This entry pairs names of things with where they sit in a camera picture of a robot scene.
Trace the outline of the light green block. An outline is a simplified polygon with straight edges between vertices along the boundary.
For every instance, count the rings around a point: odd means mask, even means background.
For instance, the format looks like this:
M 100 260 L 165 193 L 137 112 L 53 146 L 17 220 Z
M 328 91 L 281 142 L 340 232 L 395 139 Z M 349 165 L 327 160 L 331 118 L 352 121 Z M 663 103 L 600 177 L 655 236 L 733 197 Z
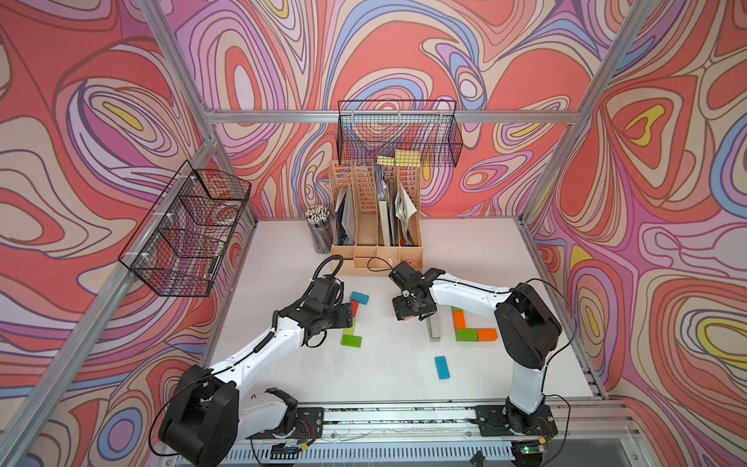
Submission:
M 354 336 L 355 335 L 355 325 L 356 325 L 356 319 L 352 319 L 352 324 L 349 328 L 344 329 L 344 334 L 346 336 Z

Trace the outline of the teal block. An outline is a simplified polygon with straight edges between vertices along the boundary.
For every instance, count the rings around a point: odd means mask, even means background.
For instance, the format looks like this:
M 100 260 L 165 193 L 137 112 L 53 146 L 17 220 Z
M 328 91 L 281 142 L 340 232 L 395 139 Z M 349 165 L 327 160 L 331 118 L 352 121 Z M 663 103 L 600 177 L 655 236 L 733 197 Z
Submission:
M 368 295 L 359 292 L 352 292 L 350 295 L 350 301 L 360 303 L 361 305 L 367 305 L 369 299 Z
M 451 378 L 449 364 L 447 364 L 447 358 L 445 358 L 445 356 L 436 356 L 434 358 L 434 363 L 437 371 L 437 376 L 440 381 L 447 381 Z

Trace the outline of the orange block front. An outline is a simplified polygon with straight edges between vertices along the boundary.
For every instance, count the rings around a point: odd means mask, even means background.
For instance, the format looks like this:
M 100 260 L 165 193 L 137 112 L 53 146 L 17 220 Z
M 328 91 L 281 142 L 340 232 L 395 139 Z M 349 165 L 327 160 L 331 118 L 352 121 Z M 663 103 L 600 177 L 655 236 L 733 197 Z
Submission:
M 452 321 L 455 331 L 465 330 L 467 328 L 465 313 L 461 309 L 455 309 L 452 312 Z

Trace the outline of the orange block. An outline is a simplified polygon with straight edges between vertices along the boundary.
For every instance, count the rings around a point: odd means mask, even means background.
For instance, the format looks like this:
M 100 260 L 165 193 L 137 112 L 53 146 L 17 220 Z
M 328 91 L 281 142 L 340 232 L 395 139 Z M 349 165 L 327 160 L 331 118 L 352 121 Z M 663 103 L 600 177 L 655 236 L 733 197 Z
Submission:
M 479 342 L 496 342 L 499 338 L 496 329 L 478 329 L 477 333 Z
M 461 309 L 455 309 L 452 312 L 452 321 L 455 331 L 465 330 L 467 328 L 465 313 Z

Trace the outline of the dark green block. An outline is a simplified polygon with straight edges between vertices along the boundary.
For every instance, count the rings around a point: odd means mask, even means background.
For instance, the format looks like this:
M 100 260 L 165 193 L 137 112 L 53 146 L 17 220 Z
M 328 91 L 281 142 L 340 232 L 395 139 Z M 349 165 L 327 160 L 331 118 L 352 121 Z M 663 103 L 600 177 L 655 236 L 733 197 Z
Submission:
M 478 342 L 480 340 L 479 331 L 477 329 L 457 329 L 455 331 L 455 338 L 457 342 Z

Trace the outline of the teal block front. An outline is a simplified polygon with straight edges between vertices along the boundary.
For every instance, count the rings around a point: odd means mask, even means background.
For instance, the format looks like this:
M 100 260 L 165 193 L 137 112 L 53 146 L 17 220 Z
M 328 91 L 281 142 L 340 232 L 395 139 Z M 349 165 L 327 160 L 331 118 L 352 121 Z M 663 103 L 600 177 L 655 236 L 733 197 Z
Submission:
M 440 381 L 447 381 L 451 378 L 449 364 L 447 364 L 447 358 L 445 358 L 445 356 L 436 356 L 434 358 L 434 363 L 437 371 L 437 376 Z

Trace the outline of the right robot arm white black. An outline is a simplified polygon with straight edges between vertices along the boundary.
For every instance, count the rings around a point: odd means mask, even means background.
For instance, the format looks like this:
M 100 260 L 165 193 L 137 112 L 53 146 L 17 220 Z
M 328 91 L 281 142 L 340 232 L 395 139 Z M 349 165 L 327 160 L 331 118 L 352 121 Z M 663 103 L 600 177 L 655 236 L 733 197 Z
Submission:
M 505 352 L 513 360 L 512 386 L 503 410 L 505 429 L 527 435 L 547 408 L 544 381 L 549 355 L 562 327 L 538 292 L 527 282 L 496 287 L 461 279 L 441 269 L 419 272 L 406 262 L 388 277 L 399 288 L 392 299 L 395 315 L 426 319 L 440 305 L 492 318 Z

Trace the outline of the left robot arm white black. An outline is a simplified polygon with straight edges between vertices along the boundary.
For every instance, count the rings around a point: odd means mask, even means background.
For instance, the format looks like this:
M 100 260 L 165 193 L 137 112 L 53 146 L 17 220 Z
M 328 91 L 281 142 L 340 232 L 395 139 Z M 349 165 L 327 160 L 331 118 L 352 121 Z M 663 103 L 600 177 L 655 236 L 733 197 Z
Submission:
M 158 440 L 195 466 L 217 466 L 236 441 L 265 431 L 291 431 L 295 398 L 271 387 L 251 389 L 274 366 L 317 335 L 352 326 L 344 283 L 327 274 L 272 315 L 272 325 L 237 353 L 209 368 L 194 365 L 179 379 L 157 418 Z

